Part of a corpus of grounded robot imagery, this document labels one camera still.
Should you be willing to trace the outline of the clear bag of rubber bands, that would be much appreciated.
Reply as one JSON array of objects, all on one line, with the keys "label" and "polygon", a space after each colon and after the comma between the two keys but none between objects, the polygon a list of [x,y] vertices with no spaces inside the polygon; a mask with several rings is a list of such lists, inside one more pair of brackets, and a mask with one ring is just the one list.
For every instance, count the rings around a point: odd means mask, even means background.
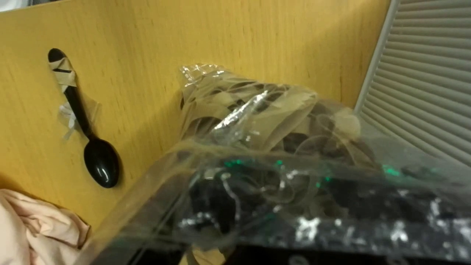
[{"label": "clear bag of rubber bands", "polygon": [[471,265],[467,169],[309,89],[181,76],[178,143],[77,265]]}]

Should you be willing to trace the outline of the white plastic storage box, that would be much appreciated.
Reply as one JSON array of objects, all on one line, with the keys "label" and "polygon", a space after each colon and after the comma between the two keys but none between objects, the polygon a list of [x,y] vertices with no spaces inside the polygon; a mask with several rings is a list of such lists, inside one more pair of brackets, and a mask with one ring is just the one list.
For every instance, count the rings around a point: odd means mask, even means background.
[{"label": "white plastic storage box", "polygon": [[471,0],[390,0],[355,111],[380,132],[471,166]]}]

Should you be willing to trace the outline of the black plastic spoon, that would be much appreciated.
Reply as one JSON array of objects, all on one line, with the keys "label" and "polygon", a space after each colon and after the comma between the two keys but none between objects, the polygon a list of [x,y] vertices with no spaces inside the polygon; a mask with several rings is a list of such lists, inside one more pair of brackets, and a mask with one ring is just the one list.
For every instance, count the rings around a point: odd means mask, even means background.
[{"label": "black plastic spoon", "polygon": [[84,166],[89,174],[99,186],[105,189],[115,188],[121,179],[121,158],[109,142],[100,139],[93,132],[83,96],[80,95],[77,73],[70,58],[61,49],[53,48],[47,52],[47,64],[71,107],[80,130],[87,138]]}]

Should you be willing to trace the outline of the peach cloth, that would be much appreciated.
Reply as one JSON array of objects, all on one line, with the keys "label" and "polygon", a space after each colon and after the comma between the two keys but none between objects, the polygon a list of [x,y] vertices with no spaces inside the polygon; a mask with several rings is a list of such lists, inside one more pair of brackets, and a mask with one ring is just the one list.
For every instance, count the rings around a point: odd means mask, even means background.
[{"label": "peach cloth", "polygon": [[89,232],[74,213],[0,191],[0,265],[74,265]]}]

